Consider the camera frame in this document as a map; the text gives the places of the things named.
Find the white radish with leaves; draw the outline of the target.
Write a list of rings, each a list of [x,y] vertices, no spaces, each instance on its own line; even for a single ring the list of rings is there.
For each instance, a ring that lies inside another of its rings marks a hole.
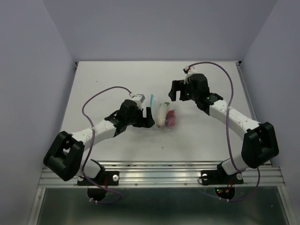
[[[170,110],[170,103],[164,102],[159,105],[157,115],[156,115],[156,124],[159,127],[166,127],[165,121],[168,111]]]

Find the clear zip top bag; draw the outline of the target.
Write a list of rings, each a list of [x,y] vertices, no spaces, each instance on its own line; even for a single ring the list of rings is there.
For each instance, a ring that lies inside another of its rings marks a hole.
[[[174,103],[151,94],[150,108],[157,129],[171,131],[176,126],[177,106]]]

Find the purple onion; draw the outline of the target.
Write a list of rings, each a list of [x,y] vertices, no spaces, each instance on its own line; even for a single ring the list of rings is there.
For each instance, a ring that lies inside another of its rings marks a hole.
[[[176,124],[176,116],[174,114],[172,115],[167,115],[166,121],[165,121],[165,126],[166,127],[173,127]]]

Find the red chili pepper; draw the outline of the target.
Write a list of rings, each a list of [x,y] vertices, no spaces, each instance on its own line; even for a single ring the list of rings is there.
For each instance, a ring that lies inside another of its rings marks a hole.
[[[171,118],[173,116],[175,116],[175,111],[174,110],[169,110],[168,113],[167,113],[166,118],[169,119],[169,118]]]

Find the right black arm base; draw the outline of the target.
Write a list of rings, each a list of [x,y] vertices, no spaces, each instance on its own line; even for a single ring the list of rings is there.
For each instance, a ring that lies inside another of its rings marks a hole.
[[[213,170],[202,170],[198,182],[204,186],[216,185],[215,193],[221,200],[231,201],[235,196],[234,185],[244,184],[243,176],[239,172],[228,175],[221,163]]]

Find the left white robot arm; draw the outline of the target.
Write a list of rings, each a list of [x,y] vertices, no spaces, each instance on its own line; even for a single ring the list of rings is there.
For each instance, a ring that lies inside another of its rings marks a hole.
[[[59,132],[43,163],[64,181],[78,176],[87,177],[95,185],[101,184],[105,168],[96,160],[83,159],[84,152],[120,135],[128,126],[151,128],[154,124],[150,107],[142,109],[140,101],[126,99],[117,111],[90,128],[75,133]]]

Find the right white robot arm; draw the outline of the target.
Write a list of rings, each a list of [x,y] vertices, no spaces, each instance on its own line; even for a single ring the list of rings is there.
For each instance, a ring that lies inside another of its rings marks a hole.
[[[241,153],[231,155],[216,170],[219,182],[226,183],[233,174],[256,169],[279,154],[273,125],[250,119],[231,108],[220,95],[210,92],[205,75],[192,74],[186,80],[174,80],[168,94],[172,101],[176,100],[177,92],[181,101],[193,100],[201,111],[224,123],[227,130],[231,129],[243,141]]]

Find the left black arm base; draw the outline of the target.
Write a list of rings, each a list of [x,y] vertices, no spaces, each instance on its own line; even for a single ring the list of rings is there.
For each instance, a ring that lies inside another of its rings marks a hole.
[[[109,186],[118,186],[120,172],[106,171],[105,167],[94,159],[88,160],[84,169],[87,169],[86,176],[78,176],[77,185],[87,186],[87,196],[90,202],[95,204],[111,204],[122,199],[122,194],[118,191],[109,189]],[[108,194],[117,195],[116,200],[104,200]]]

